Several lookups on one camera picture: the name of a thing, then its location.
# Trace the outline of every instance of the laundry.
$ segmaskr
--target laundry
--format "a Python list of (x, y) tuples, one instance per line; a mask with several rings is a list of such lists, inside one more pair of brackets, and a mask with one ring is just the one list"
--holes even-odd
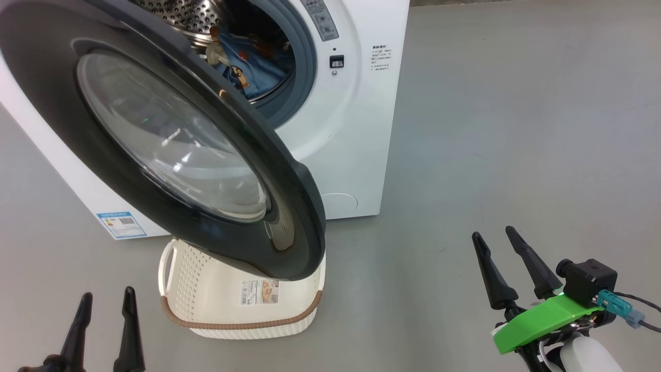
[(216, 26), (210, 34), (214, 42), (207, 47), (207, 62), (248, 99), (271, 92), (293, 68), (290, 49), (273, 46), (255, 34), (238, 36)]

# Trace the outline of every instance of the blue cable connector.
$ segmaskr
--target blue cable connector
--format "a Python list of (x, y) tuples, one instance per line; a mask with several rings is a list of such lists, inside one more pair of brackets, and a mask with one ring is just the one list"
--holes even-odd
[(635, 310), (630, 303), (624, 301), (615, 293), (606, 291), (605, 289), (602, 289), (599, 292), (595, 303), (597, 306), (606, 309), (606, 311), (624, 318), (627, 324), (632, 328), (639, 328), (641, 326), (640, 321), (645, 319), (645, 314), (641, 311)]

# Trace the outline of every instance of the product sticker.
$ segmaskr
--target product sticker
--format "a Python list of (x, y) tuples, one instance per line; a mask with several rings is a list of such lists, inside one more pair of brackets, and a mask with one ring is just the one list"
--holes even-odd
[(98, 213), (97, 216), (117, 239), (147, 236), (142, 227), (137, 224), (131, 212)]
[(244, 280), (241, 284), (242, 306), (278, 303), (280, 281), (275, 279)]
[(321, 41), (329, 41), (340, 37), (324, 0), (301, 0), (301, 3), (303, 3), (307, 13), (317, 26)]
[(389, 70), (392, 58), (393, 50), (388, 45), (373, 45), (369, 69), (371, 71)]

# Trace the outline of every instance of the washing machine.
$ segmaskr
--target washing machine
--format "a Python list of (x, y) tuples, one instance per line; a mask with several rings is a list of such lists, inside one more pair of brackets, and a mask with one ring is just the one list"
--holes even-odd
[(0, 100), (115, 239), (304, 277), (327, 218), (379, 213), (408, 1), (251, 0), (293, 54), (257, 98), (200, 53), (228, 4), (4, 1)]

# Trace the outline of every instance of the teal connector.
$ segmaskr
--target teal connector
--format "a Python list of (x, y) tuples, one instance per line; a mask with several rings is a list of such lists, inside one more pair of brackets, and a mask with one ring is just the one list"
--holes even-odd
[(615, 293), (602, 289), (597, 296), (597, 306), (603, 307), (608, 312), (612, 312), (624, 319), (627, 318), (629, 313), (633, 310), (633, 306), (627, 301), (624, 301)]

